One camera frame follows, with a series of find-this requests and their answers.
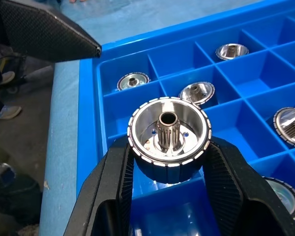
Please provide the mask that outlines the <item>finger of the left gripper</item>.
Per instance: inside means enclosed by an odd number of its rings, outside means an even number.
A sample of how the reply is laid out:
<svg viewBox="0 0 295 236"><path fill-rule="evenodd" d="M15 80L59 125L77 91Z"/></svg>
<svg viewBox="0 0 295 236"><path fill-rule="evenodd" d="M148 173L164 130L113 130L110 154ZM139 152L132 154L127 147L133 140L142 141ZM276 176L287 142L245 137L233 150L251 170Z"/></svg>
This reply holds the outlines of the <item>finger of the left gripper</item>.
<svg viewBox="0 0 295 236"><path fill-rule="evenodd" d="M102 46L53 7L32 0L0 0L5 43L14 51L50 62L99 58Z"/></svg>

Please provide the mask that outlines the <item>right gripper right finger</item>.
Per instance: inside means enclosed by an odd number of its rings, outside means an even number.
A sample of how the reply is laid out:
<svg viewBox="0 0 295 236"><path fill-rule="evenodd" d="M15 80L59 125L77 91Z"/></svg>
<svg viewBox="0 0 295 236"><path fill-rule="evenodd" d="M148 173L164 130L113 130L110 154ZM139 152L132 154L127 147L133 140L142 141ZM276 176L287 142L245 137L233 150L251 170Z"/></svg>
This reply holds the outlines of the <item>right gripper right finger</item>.
<svg viewBox="0 0 295 236"><path fill-rule="evenodd" d="M213 137L206 154L206 191L221 235L295 236L295 220L236 146Z"/></svg>

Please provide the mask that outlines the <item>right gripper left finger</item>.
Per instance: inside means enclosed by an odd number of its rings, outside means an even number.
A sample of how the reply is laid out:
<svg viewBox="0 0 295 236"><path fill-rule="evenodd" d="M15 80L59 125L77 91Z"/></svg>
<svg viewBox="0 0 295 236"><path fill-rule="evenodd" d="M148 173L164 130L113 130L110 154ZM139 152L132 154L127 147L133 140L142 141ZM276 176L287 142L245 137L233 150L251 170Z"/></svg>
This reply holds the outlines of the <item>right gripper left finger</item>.
<svg viewBox="0 0 295 236"><path fill-rule="evenodd" d="M120 137L84 181L64 235L128 235L133 170L134 154L127 137Z"/></svg>

